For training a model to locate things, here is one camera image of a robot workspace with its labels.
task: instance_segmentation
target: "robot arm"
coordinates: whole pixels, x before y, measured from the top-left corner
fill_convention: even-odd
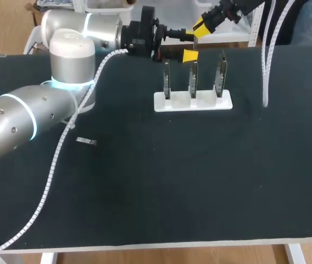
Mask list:
[[[193,30],[199,39],[205,35],[212,34],[226,18],[236,24],[241,18],[241,14],[248,15],[265,0],[221,0],[220,4],[212,10],[202,14],[195,23]]]

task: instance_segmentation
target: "wooden floor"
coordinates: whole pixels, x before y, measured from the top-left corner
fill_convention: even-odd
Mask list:
[[[21,54],[33,28],[32,16],[24,9],[29,0],[0,0],[0,53]],[[307,264],[312,264],[312,244],[302,245]],[[26,264],[39,264],[40,254],[24,254]],[[203,247],[59,254],[58,264],[76,263],[220,263],[285,264],[284,246]]]

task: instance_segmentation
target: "cable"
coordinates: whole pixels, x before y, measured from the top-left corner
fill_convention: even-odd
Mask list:
[[[290,8],[294,2],[295,2],[295,0],[289,0],[288,1],[288,3],[286,4],[286,6],[283,9],[282,14],[279,17],[279,20],[277,22],[277,25],[276,25],[275,30],[274,30],[273,35],[272,35],[270,47],[268,50],[267,64],[266,64],[265,71],[263,72],[263,106],[264,107],[267,107],[267,105],[268,105],[268,98],[269,98],[268,97],[268,86],[269,86],[269,81],[270,81],[271,62],[272,62],[273,51],[275,48],[276,40],[278,37],[279,30],[281,29],[281,26],[283,24],[283,21],[284,21],[285,17],[287,16],[287,14],[288,14],[288,12],[289,12],[289,10],[290,10]]]
[[[47,198],[47,195],[48,195],[48,191],[50,190],[50,186],[51,186],[51,182],[52,182],[52,178],[53,178],[53,173],[55,171],[55,167],[56,167],[56,163],[57,163],[57,159],[58,159],[58,156],[59,156],[59,153],[61,151],[61,148],[62,148],[62,145],[63,145],[63,142],[64,142],[64,139],[66,138],[67,136],[67,133],[70,129],[70,127],[72,126],[72,124],[74,124],[74,121],[75,119],[77,118],[78,116],[78,113],[79,111],[84,107],[84,105],[86,104],[86,102],[88,101],[89,97],[91,96],[95,86],[96,86],[96,83],[100,77],[100,74],[101,74],[101,71],[103,69],[103,67],[106,65],[106,62],[111,59],[111,57],[117,55],[117,54],[126,54],[128,53],[128,50],[126,49],[117,49],[116,51],[112,51],[110,52],[103,60],[102,62],[100,63],[100,66],[99,68],[97,69],[97,72],[96,72],[96,75],[95,75],[95,78],[94,78],[94,82],[93,84],[91,84],[89,90],[87,91],[83,101],[80,103],[77,111],[75,111],[75,113],[71,116],[71,118],[69,119],[68,121],[68,124],[66,125],[65,129],[63,130],[63,133],[61,134],[61,137],[58,141],[58,144],[57,144],[57,147],[56,147],[56,150],[55,150],[55,154],[53,156],[53,159],[52,159],[52,163],[51,163],[51,168],[50,168],[50,172],[49,172],[49,175],[48,175],[48,178],[47,178],[47,182],[46,182],[46,186],[45,186],[45,190],[44,190],[44,193],[40,199],[40,202],[39,202],[39,205],[37,206],[34,214],[32,215],[32,217],[29,219],[29,221],[27,222],[27,224],[24,226],[24,228],[22,228],[21,231],[18,232],[17,235],[15,235],[14,237],[12,237],[10,240],[8,240],[6,243],[4,243],[3,245],[0,246],[0,251],[6,249],[7,247],[9,247],[11,244],[13,244],[15,241],[17,241],[34,223],[34,221],[36,220],[36,218],[38,217],[39,213],[41,212],[41,209],[42,207],[44,206],[45,204],[45,201],[46,201],[46,198]]]
[[[270,12],[268,14],[266,26],[265,26],[265,31],[264,31],[264,37],[262,39],[262,48],[261,48],[261,63],[262,63],[262,80],[264,80],[264,75],[266,72],[266,43],[267,43],[267,35],[268,35],[268,30],[271,24],[273,12],[276,7],[276,0],[272,0],[271,7],[270,7]]]

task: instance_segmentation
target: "black tabletop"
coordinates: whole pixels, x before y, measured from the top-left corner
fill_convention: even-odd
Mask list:
[[[200,90],[211,89],[221,51],[200,53]],[[95,108],[66,138],[45,207],[10,248],[312,237],[312,47],[275,49],[268,108],[260,49],[225,53],[229,111],[156,113],[162,65],[108,62]],[[171,64],[172,90],[187,89],[188,69]],[[50,72],[47,56],[0,58],[0,94]],[[33,214],[63,129],[0,159],[0,244]]]

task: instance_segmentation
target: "white light ring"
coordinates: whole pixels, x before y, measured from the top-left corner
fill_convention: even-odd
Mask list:
[[[37,133],[37,125],[36,125],[36,120],[35,120],[34,114],[31,111],[30,107],[21,98],[16,97],[15,95],[11,95],[9,93],[6,93],[4,95],[1,95],[0,97],[2,97],[2,96],[8,96],[8,97],[15,99],[17,102],[19,102],[26,109],[26,111],[28,112],[28,114],[29,114],[29,116],[33,122],[33,135],[31,136],[30,140],[35,138],[36,133]]]
[[[86,85],[92,85],[94,83],[94,80],[91,80],[91,81],[83,82],[82,84],[69,84],[67,82],[58,81],[52,76],[51,76],[51,79],[52,79],[53,85],[56,83],[56,84],[67,86],[67,87],[86,86]]]
[[[88,35],[88,24],[89,24],[89,19],[90,19],[91,15],[92,15],[92,13],[89,13],[85,17],[84,29],[83,29],[83,37],[87,37],[87,35]]]

